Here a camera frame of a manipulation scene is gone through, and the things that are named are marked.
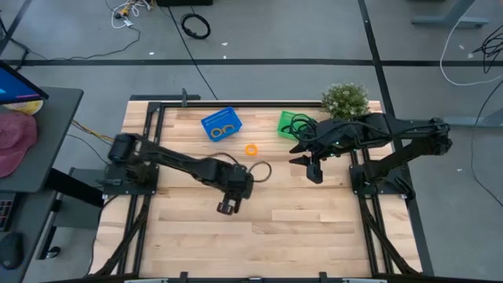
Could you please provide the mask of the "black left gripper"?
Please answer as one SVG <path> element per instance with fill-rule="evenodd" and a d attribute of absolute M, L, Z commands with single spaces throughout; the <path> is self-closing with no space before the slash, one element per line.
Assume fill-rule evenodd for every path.
<path fill-rule="evenodd" d="M 216 186 L 224 194 L 216 208 L 217 212 L 224 215 L 238 213 L 241 201 L 250 198 L 253 183 L 254 177 L 246 167 L 226 168 Z"/>

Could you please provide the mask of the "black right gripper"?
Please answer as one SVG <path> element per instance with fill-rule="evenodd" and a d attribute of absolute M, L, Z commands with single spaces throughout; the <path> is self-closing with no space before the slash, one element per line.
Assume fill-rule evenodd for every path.
<path fill-rule="evenodd" d="M 321 162 L 332 156 L 340 156 L 340 142 L 335 141 L 329 144 L 319 142 L 299 142 L 296 146 L 289 150 L 290 153 L 309 152 L 310 157 L 301 156 L 291 159 L 290 164 L 307 166 L 307 178 L 315 184 L 323 182 L 323 171 Z"/>

